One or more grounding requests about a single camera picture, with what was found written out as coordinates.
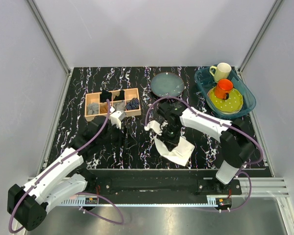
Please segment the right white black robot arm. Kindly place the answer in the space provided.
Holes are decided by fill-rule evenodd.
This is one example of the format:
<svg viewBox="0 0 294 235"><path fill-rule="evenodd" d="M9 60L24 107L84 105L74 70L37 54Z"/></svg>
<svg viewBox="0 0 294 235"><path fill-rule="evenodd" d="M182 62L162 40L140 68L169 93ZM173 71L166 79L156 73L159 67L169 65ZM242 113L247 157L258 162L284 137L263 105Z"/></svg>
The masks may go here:
<svg viewBox="0 0 294 235"><path fill-rule="evenodd" d="M220 143L222 164L213 181L213 190L224 194L239 169L255 151L255 144L243 132L245 123L219 119L188 108L181 102L162 103L157 114L162 123L151 121L148 125L157 134L154 140L157 151L169 161L185 166L195 146L181 136L181 128L187 127L207 134Z"/></svg>

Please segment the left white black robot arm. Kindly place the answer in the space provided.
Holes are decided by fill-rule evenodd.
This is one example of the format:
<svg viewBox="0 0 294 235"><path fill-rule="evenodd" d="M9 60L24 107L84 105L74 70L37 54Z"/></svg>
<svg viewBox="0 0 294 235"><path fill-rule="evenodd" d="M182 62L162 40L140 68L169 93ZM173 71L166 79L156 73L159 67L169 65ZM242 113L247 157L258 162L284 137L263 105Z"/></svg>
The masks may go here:
<svg viewBox="0 0 294 235"><path fill-rule="evenodd" d="M16 234L22 229L36 229L53 208L73 195L87 195L90 205L97 204L100 199L113 205L100 195L98 178L87 169L86 163L97 147L118 143L121 132L122 122L118 118L96 117L44 171L23 186L14 184L8 190L7 199L9 232Z"/></svg>

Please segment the white underwear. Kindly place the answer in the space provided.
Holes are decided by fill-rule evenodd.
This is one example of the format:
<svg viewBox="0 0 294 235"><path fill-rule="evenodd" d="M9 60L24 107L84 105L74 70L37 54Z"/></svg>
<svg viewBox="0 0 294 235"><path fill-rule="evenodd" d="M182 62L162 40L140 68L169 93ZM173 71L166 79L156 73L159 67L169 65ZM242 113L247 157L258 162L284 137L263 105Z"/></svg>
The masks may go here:
<svg viewBox="0 0 294 235"><path fill-rule="evenodd" d="M183 137L180 137L178 146L175 147L172 151L169 151L165 144L159 139L156 138L154 142L158 153L162 157L181 166L186 166L189 158L192 155L192 152L195 149L195 146Z"/></svg>

